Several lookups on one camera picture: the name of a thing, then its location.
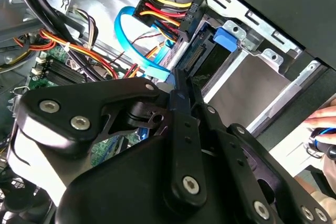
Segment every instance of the finger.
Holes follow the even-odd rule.
[[[336,106],[336,99],[331,101],[330,106]]]
[[[331,118],[309,118],[302,125],[307,128],[336,128],[336,116]]]
[[[324,144],[336,144],[336,134],[325,134],[317,136],[315,139]]]
[[[330,116],[336,116],[336,106],[316,110],[308,118],[327,118]]]

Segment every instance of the blue latch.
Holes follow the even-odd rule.
[[[225,29],[219,28],[214,36],[214,41],[229,50],[230,52],[236,51],[237,41],[234,36],[229,34]]]

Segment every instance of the green circuit board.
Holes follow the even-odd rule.
[[[49,51],[46,51],[45,54],[46,57],[53,57],[63,62],[64,64],[68,59],[67,53],[61,46],[57,46]],[[28,86],[31,90],[33,90],[55,87],[57,85],[48,81],[47,79],[36,79],[32,77],[28,83]],[[139,137],[135,133],[125,137],[128,138],[130,145],[134,145],[139,142]],[[115,155],[122,138],[123,136],[111,137],[105,141],[95,144],[91,150],[91,165],[96,166]]]

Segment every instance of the metal rivet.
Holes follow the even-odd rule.
[[[309,209],[307,207],[302,206],[301,210],[304,214],[304,216],[308,219],[308,220],[314,220],[314,216],[311,213],[311,211],[309,211]]]
[[[238,130],[238,132],[239,132],[240,134],[245,134],[245,131],[244,131],[244,129],[243,129],[242,127],[238,126],[238,127],[237,127],[237,130]]]
[[[50,113],[50,114],[56,113],[57,111],[59,111],[58,103],[52,100],[42,101],[39,107],[42,111]]]
[[[269,219],[269,211],[263,203],[259,201],[255,201],[253,203],[253,206],[254,206],[255,211],[257,212],[257,214],[259,214],[260,217],[262,217],[264,220]]]
[[[184,188],[190,193],[190,194],[198,194],[199,192],[199,185],[197,183],[197,181],[190,176],[185,176],[182,180],[183,186]]]
[[[315,208],[315,212],[317,213],[317,216],[324,222],[328,221],[328,218],[326,217],[326,215],[324,214],[324,212],[322,212],[320,209]]]
[[[154,90],[152,85],[146,84],[146,88],[148,88],[149,90]]]
[[[184,95],[182,95],[181,93],[177,93],[177,95],[182,98],[182,99],[185,99]]]
[[[71,126],[74,127],[78,131],[85,131],[90,127],[89,119],[85,118],[84,116],[75,116],[70,121]]]
[[[210,111],[210,113],[213,113],[213,114],[215,114],[216,113],[216,111],[215,111],[215,109],[213,108],[213,107],[208,107],[208,110]]]

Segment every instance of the cable tie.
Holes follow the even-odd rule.
[[[65,44],[65,46],[64,46],[64,51],[65,51],[65,52],[69,52],[69,51],[70,51],[70,45],[71,45],[70,42],[67,42],[67,43]]]

